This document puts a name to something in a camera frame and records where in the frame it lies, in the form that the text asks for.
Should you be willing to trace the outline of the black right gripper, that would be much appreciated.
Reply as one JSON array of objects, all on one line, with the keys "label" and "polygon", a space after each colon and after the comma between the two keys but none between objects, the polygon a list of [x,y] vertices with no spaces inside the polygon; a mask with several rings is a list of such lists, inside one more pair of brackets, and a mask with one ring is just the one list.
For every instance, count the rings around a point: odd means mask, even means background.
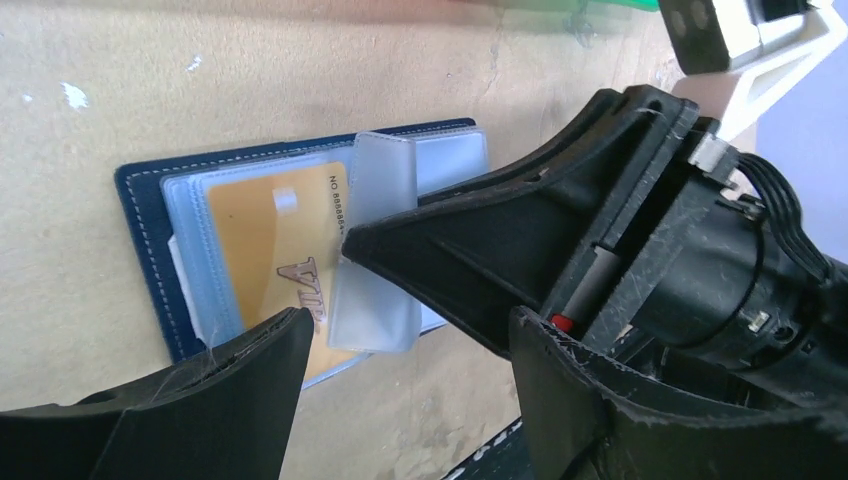
[{"label": "black right gripper", "polygon": [[763,158],[701,117],[579,118],[549,144],[550,189],[587,218],[549,296],[550,320],[599,352],[626,327],[803,407],[847,399],[847,268],[804,232]]}]

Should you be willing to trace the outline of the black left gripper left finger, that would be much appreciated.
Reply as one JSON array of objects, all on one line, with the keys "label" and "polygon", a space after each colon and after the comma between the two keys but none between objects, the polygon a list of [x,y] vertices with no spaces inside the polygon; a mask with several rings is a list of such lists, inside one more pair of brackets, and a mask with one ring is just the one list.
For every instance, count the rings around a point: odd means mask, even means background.
[{"label": "black left gripper left finger", "polygon": [[244,334],[72,405],[1,415],[5,479],[275,479],[313,336],[288,308]]}]

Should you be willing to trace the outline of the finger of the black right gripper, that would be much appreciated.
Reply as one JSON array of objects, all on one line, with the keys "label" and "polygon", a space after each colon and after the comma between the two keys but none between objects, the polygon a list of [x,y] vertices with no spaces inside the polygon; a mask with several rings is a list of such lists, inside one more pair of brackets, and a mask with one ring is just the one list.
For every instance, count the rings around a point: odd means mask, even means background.
[{"label": "finger of the black right gripper", "polygon": [[559,313],[597,249],[626,252],[698,116],[694,102],[648,85],[602,89],[524,158],[352,228],[343,255],[508,357],[512,309]]}]

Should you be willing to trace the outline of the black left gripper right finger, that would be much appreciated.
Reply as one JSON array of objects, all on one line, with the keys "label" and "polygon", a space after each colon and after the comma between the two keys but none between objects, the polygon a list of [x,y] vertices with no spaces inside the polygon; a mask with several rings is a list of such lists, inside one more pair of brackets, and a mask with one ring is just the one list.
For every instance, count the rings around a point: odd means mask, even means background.
[{"label": "black left gripper right finger", "polygon": [[660,383],[513,309],[509,346],[539,479],[843,479],[847,409],[763,411]]}]

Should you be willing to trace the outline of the blue leather card holder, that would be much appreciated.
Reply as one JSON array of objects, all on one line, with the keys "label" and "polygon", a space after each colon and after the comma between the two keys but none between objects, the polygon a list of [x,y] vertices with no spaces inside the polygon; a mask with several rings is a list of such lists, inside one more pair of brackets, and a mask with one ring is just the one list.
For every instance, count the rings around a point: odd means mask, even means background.
[{"label": "blue leather card holder", "polygon": [[348,225],[487,168],[484,132],[454,119],[128,164],[115,183],[172,360],[305,308],[314,384],[444,323],[340,257]]}]

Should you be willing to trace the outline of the green plastic bin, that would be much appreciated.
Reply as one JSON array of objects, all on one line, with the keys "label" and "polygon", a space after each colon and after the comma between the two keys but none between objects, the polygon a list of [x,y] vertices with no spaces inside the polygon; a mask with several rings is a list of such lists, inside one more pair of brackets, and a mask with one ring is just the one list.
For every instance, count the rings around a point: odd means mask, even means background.
[{"label": "green plastic bin", "polygon": [[617,6],[644,12],[660,10],[659,2],[654,0],[503,0],[494,1],[494,4],[506,8],[535,11],[586,12],[599,10],[601,6]]}]

